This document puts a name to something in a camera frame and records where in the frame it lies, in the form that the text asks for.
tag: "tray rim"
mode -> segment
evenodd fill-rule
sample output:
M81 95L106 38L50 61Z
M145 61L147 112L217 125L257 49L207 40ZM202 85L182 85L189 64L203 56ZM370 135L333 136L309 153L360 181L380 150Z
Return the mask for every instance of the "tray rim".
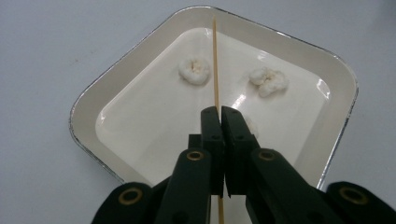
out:
M327 54L333 56L334 59L336 59L336 60L338 60L340 63L342 63L342 64L346 67L346 69L348 70L348 72L350 73L350 75L352 75L352 78L353 78L353 81L354 81L354 84L355 84L355 87L356 87L356 88L355 88L355 94L354 94L354 96L353 96L353 98L352 98L352 102L351 102L350 108L348 109L348 112L347 112L347 114L346 114L346 118L345 118L345 121L344 121L344 123L343 123L342 129L339 131L339 134L337 135L337 138L335 139L335 142L334 142L334 145L333 145L333 147L332 147L332 150L331 150L329 159L327 159L327 162L326 162L326 164L325 164L325 167L324 167L324 169L323 169L323 171L322 171L322 174L321 174L321 176L320 176L320 178L319 178L318 184L316 185L316 188L317 188L317 189L321 189L321 188L323 187L323 185L324 185L325 177L326 177L326 174L328 173L328 170L330 169L330 166L331 166L331 163L332 163L332 159L333 159L333 157L334 157L334 153L335 153L336 149L338 148L338 146L339 146L339 144L340 144L340 140L341 140L341 138L342 138L342 136L343 136L343 134L344 134L344 132L345 132L345 129L346 129L347 124L348 124L348 122L349 122L350 116L351 116L351 114L352 114L353 107L354 107L354 105L355 105L355 103L356 103L356 100L357 100L357 97L358 97L358 94L359 94L359 83L358 83L358 81L357 81L356 74L353 72L353 70L351 69L351 67L349 66L349 64L346 63L345 60L343 60L340 56L338 56L337 54L333 53L333 52L330 51L330 50L327 50L327 49L324 49L324 48L319 47L319 46L317 46L317 45L308 43L308 42L306 42L306 41L304 41L304 40L302 40L302 39L300 39L300 38L294 37L294 36L292 36L292 35L287 35L287 34L285 34L285 33L283 33L283 32L279 32L279 31L276 30L276 29L273 29L273 28L271 28L271 27L265 26L265 25L260 24L260 23L258 23L258 22L249 20L249 19L244 18L244 17L242 17L242 16L238 16L238 15L232 13L232 12L226 11L226 10L221 9L221 8L219 8L219 7L212 7L212 6L206 6L206 5L197 5L197 6L183 7L182 9L179 9L179 10L175 11L175 12L172 13L170 16L168 16L164 21L162 21L155 29L153 29L153 30L152 30L151 32L149 32L145 37L143 37L140 41L138 41L138 43L137 43L136 45L134 45L131 49L129 49L126 53L124 53L124 54L123 54L118 60L116 60L112 65L110 65L110 66L109 66L99 77L97 77L90 85L88 85L88 87L85 88L85 90L78 96L77 100L73 103L73 106L72 106L72 108L71 108L71 110L70 110L70 116L69 116L69 120L68 120L68 126L69 126L69 132L70 132L70 134L71 134L71 136L72 136L74 142L75 142L81 149L83 149L88 155L90 155L94 160L96 160L105 170L107 170L111 175L113 175L117 180L119 180L121 183L125 183L125 180L124 180L123 178L121 178L119 175L117 175L110 167L108 167L108 166L107 166L103 161L101 161L95 154L93 154L92 151L91 151L90 149L88 149L87 147L85 147L85 146L79 141L79 139L76 137L76 135L75 135L75 130L74 130L74 126L73 126L73 121L74 121L74 120L73 120L73 117L74 117L74 114L75 114L76 106L78 105L80 99L84 96L84 94L85 94L93 85L95 85L95 83L97 83L97 82L98 82L108 71L110 71L113 67L115 67L117 64L119 64L120 61L122 61L125 57L127 57L134 49L136 49L136 47L138 47L141 43L143 43L147 38L149 38L150 36L152 36L152 35L155 33L155 31L157 31L157 30L158 30L162 25L164 25L169 19L173 18L174 16L176 16L177 14L179 14L179 13L181 13L181 12L183 12L183 11L186 11L186 10L189 10L189 9L195 9L195 8L207 8L207 9L217 10L217 11L220 11L220 12L223 12L223 13L227 13L227 14L229 14L229 15L231 15L231 16L234 16L234 17L236 17L236 18L238 18L238 19L241 19L241 20L244 20L244 21L247 21L247 22L251 22L251 23L253 23L253 24L255 24L255 25L258 25L258 26L261 27L261 28L268 29L268 30L270 30L270 31L273 31L273 32L276 32L276 33L278 33L278 34L280 34L280 35L283 35L283 36L285 36L285 37L287 37L287 38L291 38L291 39L297 40L297 41L299 41L299 42L302 42L302 43L306 44L307 46L310 46L310 47L313 47L313 48L315 48L315 49L321 50L321 51L323 51L323 52L325 52L325 53L327 53Z

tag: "wooden skewer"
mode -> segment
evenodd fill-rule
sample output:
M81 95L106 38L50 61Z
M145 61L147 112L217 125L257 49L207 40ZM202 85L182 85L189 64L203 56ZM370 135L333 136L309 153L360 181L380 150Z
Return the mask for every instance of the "wooden skewer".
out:
M213 77L214 77L214 88L215 88L215 106L220 112L219 107L219 76L218 76L218 40L216 36L216 17L213 17ZM224 224L224 206L223 200L218 196L218 208L219 208L219 224Z

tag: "white table surface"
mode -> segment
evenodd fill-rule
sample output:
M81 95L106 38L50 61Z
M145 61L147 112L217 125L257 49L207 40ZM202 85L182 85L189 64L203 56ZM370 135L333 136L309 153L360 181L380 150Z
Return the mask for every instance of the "white table surface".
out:
M210 5L343 58L360 93L326 183L396 208L396 2L347 0L0 2L0 223L90 223L120 183L81 150L70 108L173 12Z

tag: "stick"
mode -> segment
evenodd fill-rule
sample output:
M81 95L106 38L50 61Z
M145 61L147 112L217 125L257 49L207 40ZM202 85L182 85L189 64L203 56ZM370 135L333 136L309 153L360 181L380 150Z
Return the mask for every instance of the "stick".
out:
M219 107L219 76L218 76L218 39L216 36L216 17L213 17L213 77L214 77L214 87L215 87L215 106L220 111ZM224 207L223 200L218 196L218 206L219 206L219 224L224 224Z

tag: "white tray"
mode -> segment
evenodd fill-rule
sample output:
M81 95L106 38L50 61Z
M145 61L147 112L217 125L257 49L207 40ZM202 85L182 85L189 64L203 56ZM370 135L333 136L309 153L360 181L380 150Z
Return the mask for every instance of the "white tray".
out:
M99 76L71 111L74 139L122 181L155 185L168 177L188 134L200 132L200 111L214 105L213 75L192 86L177 73L188 55L212 62L213 16L220 104L240 110L262 147L320 187L356 100L353 72L325 49L213 7L178 11ZM282 71L288 88L261 98L248 72L263 66ZM224 202L226 223L248 223L243 201Z

